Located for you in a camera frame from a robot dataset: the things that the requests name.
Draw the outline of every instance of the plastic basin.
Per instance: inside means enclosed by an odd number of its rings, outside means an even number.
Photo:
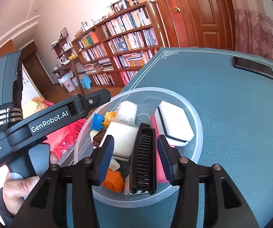
[[[138,105],[136,124],[140,122],[150,123],[150,117],[154,114],[156,108],[162,100],[177,105],[184,109],[192,130],[195,134],[193,139],[183,147],[177,147],[180,154],[185,156],[195,163],[198,162],[202,150],[203,144],[203,130],[202,124],[198,113],[195,108],[181,95],[163,88],[157,87],[143,87],[130,91],[120,93],[113,97],[107,104],[99,107],[95,113],[105,115],[106,112],[116,111],[119,103],[122,101],[131,101]],[[89,157],[93,152],[93,146],[90,139],[91,123],[94,113],[90,116],[87,122],[84,124],[75,145],[74,150],[74,163],[79,160]],[[124,193],[115,193],[103,186],[93,187],[93,196],[97,200],[106,203],[111,206],[122,208],[136,208],[154,204],[164,198],[170,196],[179,187],[171,186],[169,183],[157,184],[157,192],[154,195],[149,194],[135,194],[124,195]]]

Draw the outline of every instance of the wooden door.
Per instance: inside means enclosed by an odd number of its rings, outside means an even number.
[[[232,0],[158,0],[171,47],[235,49]]]
[[[22,60],[22,63],[40,93],[45,95],[54,86],[54,84],[43,68],[36,53],[32,52],[29,54]]]

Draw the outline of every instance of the blue toy piece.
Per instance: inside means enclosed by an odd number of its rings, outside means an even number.
[[[87,88],[90,89],[91,88],[91,79],[89,76],[85,76],[85,78],[83,79],[83,81],[81,82],[81,85],[83,86],[83,88]]]
[[[102,115],[95,113],[92,119],[91,129],[95,129],[95,130],[103,129],[103,126],[101,123],[104,121],[105,121],[105,118]]]

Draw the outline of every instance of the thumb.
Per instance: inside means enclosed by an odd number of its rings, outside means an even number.
[[[4,183],[3,192],[10,198],[27,196],[38,183],[38,181],[38,176],[29,177],[27,179],[8,181]]]

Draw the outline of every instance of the smartphone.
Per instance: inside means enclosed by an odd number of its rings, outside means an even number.
[[[238,69],[244,69],[273,79],[273,70],[271,67],[261,63],[234,56],[233,66]]]

